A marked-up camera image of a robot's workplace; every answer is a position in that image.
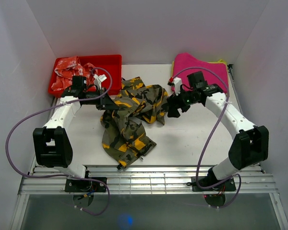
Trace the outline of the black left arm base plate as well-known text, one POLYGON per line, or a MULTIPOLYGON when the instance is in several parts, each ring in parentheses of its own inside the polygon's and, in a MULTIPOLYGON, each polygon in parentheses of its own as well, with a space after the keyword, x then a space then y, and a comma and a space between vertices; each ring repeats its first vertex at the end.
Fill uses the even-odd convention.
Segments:
POLYGON ((106 188, 101 182, 67 179, 64 191, 69 193, 105 192, 106 188))

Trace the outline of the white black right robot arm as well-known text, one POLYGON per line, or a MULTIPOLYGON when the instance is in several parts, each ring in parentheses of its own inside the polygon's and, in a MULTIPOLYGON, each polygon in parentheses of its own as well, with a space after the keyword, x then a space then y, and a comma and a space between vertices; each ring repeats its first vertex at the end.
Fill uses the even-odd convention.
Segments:
POLYGON ((195 185, 203 190, 219 190, 225 181, 240 170, 268 158, 269 131, 249 121, 228 101, 229 96, 217 84, 208 84, 201 71, 187 76, 189 89, 185 90, 179 77, 172 77, 168 84, 174 92, 168 97, 168 117, 178 118, 191 105, 202 104, 222 123, 232 137, 228 157, 209 169, 207 176, 195 178, 195 185))

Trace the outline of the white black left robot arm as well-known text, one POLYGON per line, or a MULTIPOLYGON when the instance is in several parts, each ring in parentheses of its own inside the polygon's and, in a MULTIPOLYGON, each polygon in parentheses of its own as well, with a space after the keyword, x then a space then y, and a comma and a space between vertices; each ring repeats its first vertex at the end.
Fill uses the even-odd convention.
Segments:
POLYGON ((42 127, 33 131, 36 161, 39 165, 54 168, 68 176, 77 177, 75 185, 81 191, 92 187, 92 179, 85 175, 86 167, 72 162, 73 150, 67 129, 83 104, 96 106, 97 110, 117 110, 118 106, 102 87, 106 75, 95 75, 92 85, 83 76, 73 76, 52 117, 42 127))

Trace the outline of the camouflage yellow green trousers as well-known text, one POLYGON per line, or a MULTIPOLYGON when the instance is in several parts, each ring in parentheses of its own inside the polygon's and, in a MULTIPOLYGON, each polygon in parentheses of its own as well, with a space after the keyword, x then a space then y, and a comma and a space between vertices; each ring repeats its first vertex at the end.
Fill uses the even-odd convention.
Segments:
POLYGON ((146 86, 140 77, 122 82, 122 89, 114 99, 117 110, 106 110, 100 118, 105 131, 104 151, 125 169, 146 156, 156 143, 145 131, 143 122, 165 124, 168 112, 168 93, 158 84, 146 86))

